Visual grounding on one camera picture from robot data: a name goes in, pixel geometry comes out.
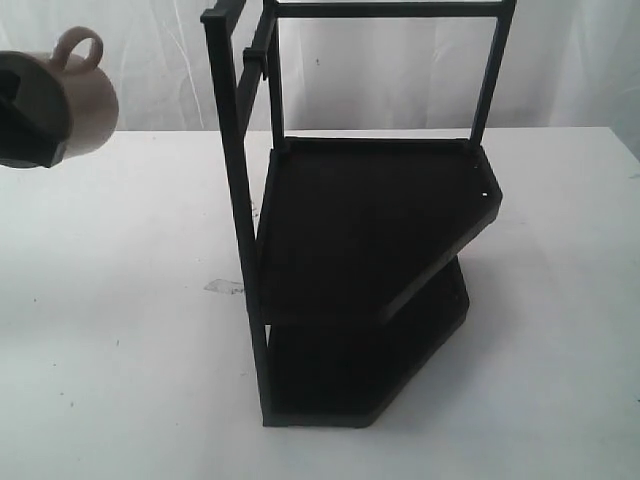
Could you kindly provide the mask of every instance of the white wall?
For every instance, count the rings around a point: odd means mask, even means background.
[[[214,129],[199,16],[206,0],[0,0],[0,49],[103,35],[119,127]],[[234,37],[238,66],[261,0]],[[607,125],[640,156],[640,2],[520,0],[490,126]],[[465,127],[489,48],[487,19],[283,20],[287,128]],[[262,88],[250,124],[269,128]]]

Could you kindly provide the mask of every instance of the black shelf rack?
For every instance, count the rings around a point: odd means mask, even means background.
[[[497,216],[481,146],[516,0],[265,0],[236,79],[245,0],[204,12],[265,426],[365,427],[462,324],[457,254]],[[285,136],[279,18],[495,17],[469,138]],[[244,139],[268,80],[273,149],[254,231]],[[266,327],[270,325],[267,335]]]

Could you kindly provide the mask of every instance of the vertical post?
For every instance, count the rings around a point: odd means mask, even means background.
[[[258,294],[258,256],[256,250],[253,218],[251,216],[251,195],[244,150],[244,139],[240,131],[238,101],[236,96],[236,75],[231,47],[232,25],[228,14],[222,10],[208,10],[202,16],[211,77],[214,84],[220,134],[227,167],[227,180],[231,193],[233,220],[238,238],[240,266],[244,278],[245,299],[249,316],[251,343],[258,377],[260,406],[263,418],[270,414],[271,391],[267,365],[267,337],[260,317]]]
[[[271,102],[273,148],[275,150],[282,150],[284,146],[284,115],[282,105],[282,73],[280,70],[280,34],[277,18],[273,26],[269,49],[267,50],[267,65],[269,69],[269,98]]]
[[[489,109],[493,100],[493,93],[496,89],[498,81],[498,73],[504,56],[504,49],[507,45],[509,37],[509,29],[511,28],[511,20],[516,7],[516,0],[502,0],[502,10],[496,21],[496,29],[493,34],[491,43],[491,51],[489,52],[489,61],[484,73],[482,88],[480,90],[480,98],[478,107],[473,119],[473,127],[471,129],[471,146],[478,148],[482,142],[485,127],[487,126],[487,118],[489,117]]]

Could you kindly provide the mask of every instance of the metal frame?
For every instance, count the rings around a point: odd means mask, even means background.
[[[285,148],[278,18],[398,18],[398,17],[495,17],[493,36],[480,97],[470,136],[472,148],[480,148],[496,87],[516,0],[495,2],[389,2],[389,3],[279,3],[264,0],[264,9],[251,47],[243,52],[244,70],[236,83],[231,35],[246,0],[218,0],[201,22],[207,39],[211,76],[218,109],[220,133],[231,193],[233,218],[244,278],[254,361],[265,423],[273,415],[267,361],[267,337],[261,318],[258,263],[261,227],[256,240],[251,212],[244,138],[261,77],[269,80],[271,130],[276,152]],[[277,155],[271,155],[267,182],[272,181]],[[263,206],[263,217],[268,208]]]

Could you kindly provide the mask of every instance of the mug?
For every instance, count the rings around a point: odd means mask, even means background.
[[[73,54],[84,40],[91,40],[86,58]],[[119,108],[111,81],[98,67],[103,50],[96,32],[74,27],[51,54],[0,52],[1,123],[6,131],[0,156],[13,157],[11,166],[50,167],[96,150],[111,137]]]

